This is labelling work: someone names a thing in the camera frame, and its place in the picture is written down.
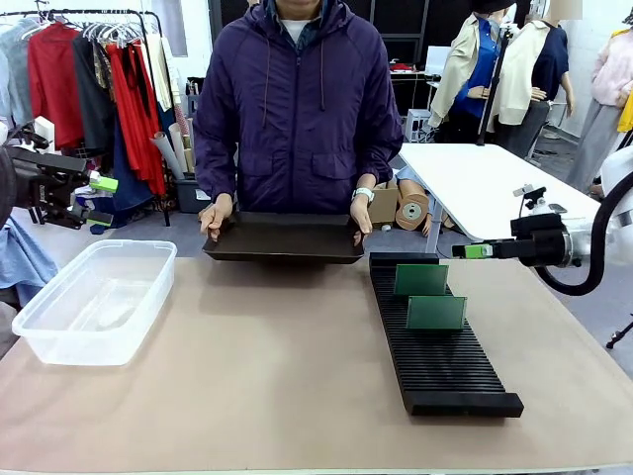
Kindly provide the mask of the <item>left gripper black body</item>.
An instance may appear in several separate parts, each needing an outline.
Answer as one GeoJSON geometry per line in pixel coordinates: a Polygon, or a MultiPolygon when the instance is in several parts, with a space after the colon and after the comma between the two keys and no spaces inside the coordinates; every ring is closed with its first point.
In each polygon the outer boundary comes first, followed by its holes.
{"type": "Polygon", "coordinates": [[[15,207],[26,209],[34,224],[81,229],[89,210],[74,202],[77,188],[89,184],[88,161],[9,147],[17,179],[15,207]]]}

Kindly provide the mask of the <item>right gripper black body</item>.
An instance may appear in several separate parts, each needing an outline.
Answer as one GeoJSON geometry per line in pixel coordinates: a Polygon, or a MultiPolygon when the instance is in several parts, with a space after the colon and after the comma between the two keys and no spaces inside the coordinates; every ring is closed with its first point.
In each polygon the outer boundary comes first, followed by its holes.
{"type": "Polygon", "coordinates": [[[510,222],[514,242],[509,257],[529,267],[563,266],[571,260],[571,237],[559,214],[539,214],[510,222]]]}

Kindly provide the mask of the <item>person's left hand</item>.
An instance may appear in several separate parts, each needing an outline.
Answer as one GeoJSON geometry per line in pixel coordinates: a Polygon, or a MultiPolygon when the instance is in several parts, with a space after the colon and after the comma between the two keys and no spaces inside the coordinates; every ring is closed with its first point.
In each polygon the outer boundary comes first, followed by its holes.
{"type": "Polygon", "coordinates": [[[353,239],[354,244],[359,245],[373,231],[369,215],[369,198],[366,195],[361,194],[352,199],[350,217],[358,227],[353,239]]]}

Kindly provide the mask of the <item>person's right hand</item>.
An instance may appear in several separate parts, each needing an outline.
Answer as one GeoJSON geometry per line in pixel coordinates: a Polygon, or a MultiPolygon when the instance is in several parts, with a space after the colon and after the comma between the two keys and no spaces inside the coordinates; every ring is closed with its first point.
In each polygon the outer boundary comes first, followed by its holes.
{"type": "Polygon", "coordinates": [[[199,213],[201,233],[213,241],[220,237],[221,227],[233,211],[232,197],[227,193],[219,194],[213,205],[199,213]]]}

